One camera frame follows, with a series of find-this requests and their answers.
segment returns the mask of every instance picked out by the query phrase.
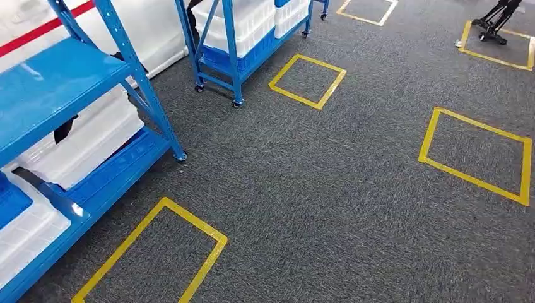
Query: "white plastic box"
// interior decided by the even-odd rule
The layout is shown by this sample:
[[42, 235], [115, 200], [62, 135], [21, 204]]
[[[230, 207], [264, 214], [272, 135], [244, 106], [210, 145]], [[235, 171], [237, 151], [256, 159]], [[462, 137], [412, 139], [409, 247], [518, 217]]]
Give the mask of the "white plastic box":
[[291, 0], [277, 8], [275, 14], [275, 38], [282, 38], [297, 23], [309, 15], [310, 0]]
[[[196, 29], [200, 35], [204, 32], [212, 3], [212, 1], [203, 1], [192, 9], [197, 21]], [[274, 1], [263, 0], [256, 2], [251, 0], [234, 0], [233, 17], [236, 50], [238, 57], [243, 58], [275, 26]], [[225, 19], [223, 17], [221, 1], [210, 23], [204, 45], [228, 53]]]
[[67, 190], [84, 179], [143, 126], [137, 108], [121, 91], [119, 98], [100, 98], [84, 109], [74, 120], [67, 138], [57, 145], [53, 135], [49, 135], [16, 161], [44, 181]]
[[292, 17], [297, 11], [301, 11], [303, 5], [309, 5], [310, 0], [289, 0], [285, 5], [280, 8], [276, 8], [275, 24], [279, 25]]
[[5, 174], [33, 202], [0, 229], [0, 289], [71, 226], [31, 184], [10, 172]]
[[[115, 99], [120, 98], [123, 94], [123, 87], [117, 85], [105, 95], [102, 95], [96, 101], [91, 103], [88, 107], [83, 109], [73, 122], [73, 127], [70, 134], [79, 129], [85, 124], [86, 121], [90, 120], [93, 116], [97, 115], [106, 105], [113, 102]], [[39, 142], [30, 147], [27, 151], [19, 155], [11, 165], [7, 165], [9, 169], [6, 171], [12, 171], [17, 168], [17, 166], [31, 167], [41, 159], [46, 153], [50, 152], [56, 146], [54, 140], [54, 133], [50, 133]]]

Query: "blue plastic crate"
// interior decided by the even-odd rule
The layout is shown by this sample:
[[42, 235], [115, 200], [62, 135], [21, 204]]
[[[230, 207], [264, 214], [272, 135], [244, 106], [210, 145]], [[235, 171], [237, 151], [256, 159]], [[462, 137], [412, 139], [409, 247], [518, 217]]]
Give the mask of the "blue plastic crate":
[[146, 140], [150, 136], [149, 131], [146, 128], [139, 130], [121, 149], [68, 191], [57, 185], [51, 185], [51, 188], [57, 194], [66, 196], [83, 206], [85, 201], [154, 147], [153, 140]]
[[290, 0], [275, 0], [275, 6], [282, 8], [288, 2], [290, 2]]
[[33, 201], [0, 172], [0, 229], [25, 211]]
[[[271, 49], [275, 42], [275, 28], [267, 33], [243, 58], [238, 58], [238, 72], [244, 72], [261, 60], [267, 50]], [[213, 65], [227, 68], [230, 65], [229, 55], [220, 49], [203, 46], [203, 56], [205, 61]]]

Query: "black object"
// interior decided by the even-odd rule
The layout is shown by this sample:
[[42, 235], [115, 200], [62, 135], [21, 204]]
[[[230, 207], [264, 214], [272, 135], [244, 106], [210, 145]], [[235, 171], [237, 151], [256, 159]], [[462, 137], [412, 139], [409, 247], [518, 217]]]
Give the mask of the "black object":
[[[507, 40], [498, 34], [498, 31], [503, 25], [509, 21], [515, 10], [519, 7], [522, 0], [499, 0], [498, 4], [493, 7], [484, 17], [480, 19], [474, 19], [472, 25], [481, 27], [484, 32], [479, 34], [480, 41], [486, 41], [488, 39], [498, 42], [500, 45], [507, 44]], [[501, 12], [498, 20], [491, 21]]]
[[187, 5], [186, 13], [187, 13], [187, 20], [189, 21], [189, 28], [191, 29], [191, 32], [193, 33], [193, 41], [195, 41], [195, 46], [199, 43], [201, 36], [199, 35], [199, 32], [197, 32], [197, 29], [195, 26], [197, 25], [197, 20], [195, 19], [195, 15], [191, 11], [191, 9], [201, 3], [203, 0], [191, 0], [190, 3]]
[[61, 142], [61, 140], [67, 138], [67, 135], [71, 131], [71, 128], [73, 128], [73, 121], [76, 118], [78, 118], [78, 115], [70, 118], [67, 122], [63, 123], [54, 131], [54, 141], [56, 141], [56, 144]]

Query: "yellow floor marking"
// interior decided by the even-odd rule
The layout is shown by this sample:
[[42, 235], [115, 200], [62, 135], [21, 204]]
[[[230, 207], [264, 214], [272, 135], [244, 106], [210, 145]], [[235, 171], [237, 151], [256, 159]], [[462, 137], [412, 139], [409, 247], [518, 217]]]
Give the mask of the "yellow floor marking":
[[[298, 95], [295, 95], [294, 93], [292, 92], [289, 92], [287, 90], [284, 90], [280, 87], [277, 86], [277, 82], [285, 75], [285, 73], [290, 69], [290, 67], [293, 66], [293, 64], [298, 60], [298, 59], [303, 59], [303, 60], [306, 60], [308, 62], [312, 62], [314, 64], [318, 64], [320, 66], [323, 66], [323, 67], [326, 67], [326, 68], [329, 68], [329, 69], [332, 69], [334, 71], [337, 71], [338, 72], [338, 76], [336, 77], [336, 79], [334, 80], [334, 82], [331, 84], [331, 86], [329, 87], [329, 89], [325, 92], [325, 94], [323, 95], [323, 97], [321, 97], [321, 99], [319, 100], [319, 102], [314, 102], [314, 101], [310, 101], [308, 99], [305, 99], [303, 97], [300, 97]], [[270, 82], [269, 82], [269, 87], [278, 92], [278, 93], [281, 93], [287, 97], [290, 97], [294, 100], [297, 100], [299, 102], [302, 102], [304, 104], [307, 104], [308, 106], [311, 106], [315, 109], [322, 109], [323, 108], [323, 105], [325, 105], [325, 103], [327, 103], [327, 100], [329, 100], [329, 98], [331, 97], [332, 93], [334, 93], [334, 90], [338, 87], [338, 85], [340, 84], [340, 82], [342, 82], [342, 79], [344, 78], [344, 76], [346, 75], [347, 71], [345, 69], [341, 69], [341, 68], [338, 68], [336, 66], [333, 66], [333, 65], [330, 65], [328, 63], [325, 63], [325, 62], [321, 62], [319, 60], [316, 60], [316, 59], [313, 59], [313, 58], [310, 58], [310, 57], [307, 57], [307, 56], [303, 56], [301, 54], [297, 54], [295, 56], [293, 56], [289, 61], [288, 63], [286, 63], [286, 65], [284, 65], [284, 67], [281, 69], [281, 71], [275, 76], [275, 78], [273, 78]]]
[[[446, 114], [448, 116], [452, 116], [456, 119], [459, 119], [461, 121], [464, 121], [466, 123], [472, 124], [474, 126], [477, 126], [479, 128], [485, 129], [487, 131], [491, 131], [493, 133], [499, 134], [500, 136], [504, 136], [516, 141], [520, 141], [524, 144], [524, 151], [522, 153], [522, 174], [520, 176], [520, 195], [510, 193], [506, 190], [503, 190], [497, 186], [494, 186], [492, 184], [489, 184], [485, 181], [479, 180], [477, 178], [471, 177], [470, 175], [467, 175], [463, 172], [459, 172], [456, 169], [453, 169], [451, 167], [448, 167], [444, 164], [438, 163], [436, 161], [433, 161], [427, 157], [427, 154], [429, 152], [429, 147], [431, 146], [431, 141], [433, 139], [433, 135], [435, 133], [435, 129], [437, 127], [438, 123], [438, 117], [440, 113]], [[443, 109], [441, 107], [435, 107], [433, 109], [433, 114], [431, 115], [431, 120], [429, 122], [429, 126], [427, 127], [427, 132], [425, 133], [425, 137], [423, 138], [423, 143], [421, 145], [420, 155], [418, 156], [418, 161], [427, 163], [433, 167], [436, 167], [444, 172], [447, 172], [449, 174], [452, 174], [456, 177], [459, 177], [463, 180], [466, 180], [472, 184], [475, 184], [477, 186], [483, 187], [489, 191], [492, 191], [494, 193], [497, 193], [501, 196], [504, 196], [508, 199], [511, 199], [513, 201], [516, 201], [524, 206], [529, 206], [529, 183], [531, 180], [531, 145], [532, 140], [528, 137], [521, 137], [517, 136], [516, 134], [509, 133], [507, 131], [502, 131], [501, 129], [493, 128], [492, 126], [483, 124], [481, 122], [475, 121], [473, 119], [470, 119], [468, 117], [459, 115], [455, 112], [452, 112], [447, 109]]]
[[104, 275], [113, 267], [113, 265], [119, 260], [119, 258], [128, 250], [130, 245], [139, 237], [141, 232], [149, 225], [150, 222], [156, 217], [156, 215], [164, 208], [167, 207], [181, 216], [184, 220], [195, 225], [198, 229], [202, 230], [216, 241], [216, 245], [208, 259], [204, 262], [201, 269], [197, 272], [182, 297], [179, 299], [179, 303], [187, 303], [195, 294], [195, 291], [204, 280], [204, 277], [212, 268], [215, 261], [219, 257], [228, 239], [225, 235], [215, 230], [210, 225], [204, 223], [201, 219], [195, 217], [192, 213], [180, 207], [168, 198], [163, 198], [158, 204], [147, 214], [146, 217], [139, 223], [134, 231], [128, 235], [126, 240], [115, 250], [115, 252], [109, 257], [108, 260], [98, 269], [98, 271], [89, 279], [89, 281], [78, 291], [78, 293], [71, 299], [71, 303], [84, 303], [84, 298], [89, 292], [97, 285], [97, 283], [104, 277]]
[[348, 13], [344, 13], [344, 11], [345, 11], [347, 5], [350, 3], [350, 1], [351, 0], [346, 0], [344, 2], [344, 4], [342, 4], [342, 6], [340, 6], [340, 8], [336, 11], [336, 13], [339, 14], [339, 15], [345, 16], [345, 17], [349, 17], [349, 18], [355, 19], [355, 20], [364, 21], [364, 22], [367, 22], [367, 23], [378, 25], [380, 27], [382, 27], [384, 25], [384, 23], [386, 22], [386, 20], [388, 19], [388, 17], [390, 16], [390, 14], [392, 13], [392, 11], [394, 10], [394, 8], [397, 5], [397, 0], [386, 0], [386, 1], [390, 2], [391, 4], [388, 7], [388, 10], [386, 11], [385, 15], [383, 15], [383, 18], [381, 18], [381, 20], [379, 22], [377, 22], [377, 21], [368, 20], [368, 19], [365, 19], [365, 18], [353, 16], [353, 15], [350, 15]]
[[529, 39], [529, 47], [528, 47], [528, 50], [527, 50], [527, 64], [526, 65], [519, 65], [519, 64], [514, 64], [514, 63], [511, 63], [511, 62], [507, 62], [507, 61], [504, 61], [504, 60], [501, 60], [501, 59], [497, 59], [497, 58], [494, 58], [494, 57], [486, 56], [486, 55], [483, 55], [483, 54], [478, 54], [477, 52], [473, 52], [471, 50], [467, 50], [466, 49], [466, 44], [467, 44], [468, 35], [470, 33], [470, 28], [471, 27], [472, 27], [472, 22], [471, 21], [467, 21], [466, 24], [464, 25], [464, 31], [462, 32], [461, 47], [459, 48], [459, 52], [463, 52], [463, 53], [468, 54], [470, 56], [486, 59], [486, 60], [493, 61], [493, 62], [496, 62], [496, 63], [500, 63], [500, 64], [503, 64], [503, 65], [511, 66], [513, 68], [523, 69], [525, 71], [532, 71], [533, 70], [533, 60], [534, 60], [534, 56], [535, 56], [535, 37], [532, 37], [530, 35], [526, 35], [524, 33], [513, 32], [512, 30], [504, 30], [504, 29], [500, 30], [500, 32], [504, 32], [504, 33], [508, 33], [510, 35], [516, 35], [516, 36], [520, 36], [520, 37], [524, 37], [526, 39]]

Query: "blue metal shelf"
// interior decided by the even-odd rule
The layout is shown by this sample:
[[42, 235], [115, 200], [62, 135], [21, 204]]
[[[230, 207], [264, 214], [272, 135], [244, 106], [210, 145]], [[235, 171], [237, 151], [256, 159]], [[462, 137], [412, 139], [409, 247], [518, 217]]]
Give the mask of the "blue metal shelf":
[[0, 167], [130, 74], [127, 63], [73, 38], [1, 73], [0, 129], [9, 131], [0, 132]]
[[[188, 47], [189, 57], [191, 60], [193, 72], [195, 74], [196, 89], [200, 92], [204, 87], [206, 80], [221, 85], [234, 92], [233, 105], [238, 107], [243, 104], [244, 100], [242, 97], [242, 84], [243, 82], [255, 71], [257, 70], [266, 60], [273, 55], [273, 53], [284, 43], [286, 42], [303, 24], [305, 25], [305, 30], [303, 35], [306, 37], [310, 33], [310, 27], [312, 25], [312, 9], [314, 7], [314, 1], [311, 1], [309, 4], [309, 13], [305, 19], [303, 19], [297, 26], [293, 27], [286, 35], [274, 43], [274, 45], [265, 50], [265, 54], [260, 56], [254, 64], [251, 64], [250, 67], [245, 71], [238, 70], [238, 55], [236, 51], [236, 40], [234, 33], [234, 19], [233, 19], [233, 9], [232, 9], [232, 0], [221, 0], [223, 5], [223, 16], [225, 19], [225, 30], [226, 30], [226, 40], [228, 42], [228, 62], [221, 62], [215, 64], [208, 60], [204, 60], [201, 53], [203, 50], [204, 39], [206, 38], [207, 32], [210, 27], [211, 20], [214, 16], [215, 9], [219, 3], [219, 0], [214, 0], [211, 10], [208, 14], [208, 20], [204, 26], [203, 34], [200, 38], [198, 44], [195, 43], [193, 30], [190, 28], [190, 22], [188, 19], [188, 14], [184, 6], [184, 0], [175, 0], [177, 5], [177, 10], [180, 16], [180, 22], [182, 24], [182, 29], [185, 35], [185, 42]], [[324, 3], [324, 12], [323, 15], [327, 13], [327, 7], [329, 5], [329, 0], [317, 0]], [[223, 73], [231, 78], [231, 83], [227, 83], [215, 76], [211, 76], [208, 73], [203, 72], [202, 67], [207, 67]]]
[[0, 289], [0, 302], [16, 302], [167, 150], [186, 158], [110, 0], [93, 2], [124, 60], [98, 50], [63, 0], [48, 2], [71, 37], [0, 73], [0, 167], [118, 84], [162, 135], [143, 128], [72, 190], [39, 187], [71, 226]]
[[[247, 78], [249, 78], [258, 68], [266, 62], [266, 60], [271, 57], [303, 24], [307, 22], [307, 18], [300, 21], [297, 25], [295, 25], [288, 33], [286, 33], [284, 36], [282, 36], [280, 39], [276, 39], [275, 43], [270, 49], [266, 49], [264, 54], [260, 56], [260, 59], [258, 59], [255, 64], [253, 64], [251, 67], [246, 69], [245, 71], [238, 72], [238, 78], [241, 83], [245, 82]], [[220, 73], [223, 73], [227, 76], [232, 76], [233, 68], [230, 66], [230, 61], [227, 61], [226, 64], [215, 64], [211, 61], [205, 61], [203, 58], [200, 58], [199, 62], [211, 69], [214, 69]]]
[[[54, 186], [50, 187], [46, 183], [40, 186], [40, 191], [54, 207], [71, 221], [71, 226], [0, 290], [0, 302], [14, 302], [20, 298], [170, 147], [167, 140], [148, 128], [143, 128], [138, 134], [137, 140], [142, 140], [143, 146], [150, 148], [104, 187], [94, 192], [83, 203], [83, 210], [78, 204], [73, 204], [75, 201], [58, 195]], [[121, 152], [124, 154], [125, 150], [130, 152], [128, 146]], [[114, 157], [101, 167], [105, 167]], [[98, 173], [105, 173], [105, 170], [90, 177], [105, 177]]]

